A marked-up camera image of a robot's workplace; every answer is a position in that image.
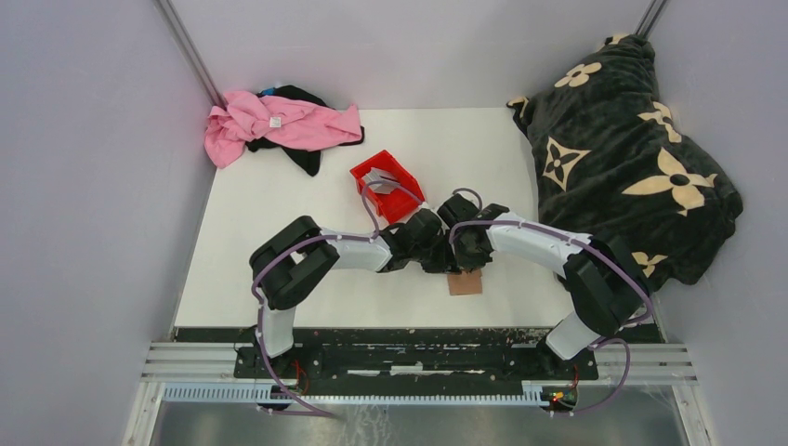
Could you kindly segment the red plastic bin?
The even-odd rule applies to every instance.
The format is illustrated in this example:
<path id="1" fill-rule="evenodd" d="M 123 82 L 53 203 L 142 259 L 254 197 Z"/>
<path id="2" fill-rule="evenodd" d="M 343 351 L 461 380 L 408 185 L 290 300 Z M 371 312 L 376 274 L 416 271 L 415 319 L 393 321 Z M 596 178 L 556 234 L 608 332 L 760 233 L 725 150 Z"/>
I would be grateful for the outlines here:
<path id="1" fill-rule="evenodd" d="M 400 221 L 426 201 L 416 178 L 388 151 L 376 153 L 349 172 L 359 194 L 387 223 Z"/>

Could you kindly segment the tan leather card holder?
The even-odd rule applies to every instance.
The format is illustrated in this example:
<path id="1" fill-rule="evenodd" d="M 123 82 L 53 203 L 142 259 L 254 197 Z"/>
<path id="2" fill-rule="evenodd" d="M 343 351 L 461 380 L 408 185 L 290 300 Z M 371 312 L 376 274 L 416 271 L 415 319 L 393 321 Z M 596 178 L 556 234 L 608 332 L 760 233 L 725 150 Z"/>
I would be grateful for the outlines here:
<path id="1" fill-rule="evenodd" d="M 461 271 L 446 276 L 451 296 L 481 295 L 483 293 L 482 270 Z"/>

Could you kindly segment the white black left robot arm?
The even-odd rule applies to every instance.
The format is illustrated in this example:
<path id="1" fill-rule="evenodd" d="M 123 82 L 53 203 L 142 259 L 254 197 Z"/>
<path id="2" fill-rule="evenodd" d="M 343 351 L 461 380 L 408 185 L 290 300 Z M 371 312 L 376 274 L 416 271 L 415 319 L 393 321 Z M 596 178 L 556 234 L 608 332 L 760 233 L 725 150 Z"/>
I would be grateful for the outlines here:
<path id="1" fill-rule="evenodd" d="M 370 234 L 321 228 L 311 216 L 296 218 L 249 258 L 252 293 L 260 306 L 257 366 L 273 378 L 290 371 L 296 307 L 330 271 L 389 273 L 411 263 L 428 274 L 460 271 L 443 221 L 429 209 Z"/>

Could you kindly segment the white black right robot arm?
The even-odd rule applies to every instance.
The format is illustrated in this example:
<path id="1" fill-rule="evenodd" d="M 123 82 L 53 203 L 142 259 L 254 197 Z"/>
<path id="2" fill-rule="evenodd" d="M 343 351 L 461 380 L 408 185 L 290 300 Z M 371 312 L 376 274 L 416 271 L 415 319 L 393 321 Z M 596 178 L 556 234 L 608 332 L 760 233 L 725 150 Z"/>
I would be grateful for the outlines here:
<path id="1" fill-rule="evenodd" d="M 653 311 L 650 287 L 624 239 L 560 230 L 530 221 L 501 204 L 484 208 L 454 195 L 438 216 L 449 229 L 448 244 L 460 269 L 481 269 L 493 254 L 529 260 L 554 272 L 571 296 L 572 310 L 540 341 L 539 372 L 560 379 L 574 357 Z"/>

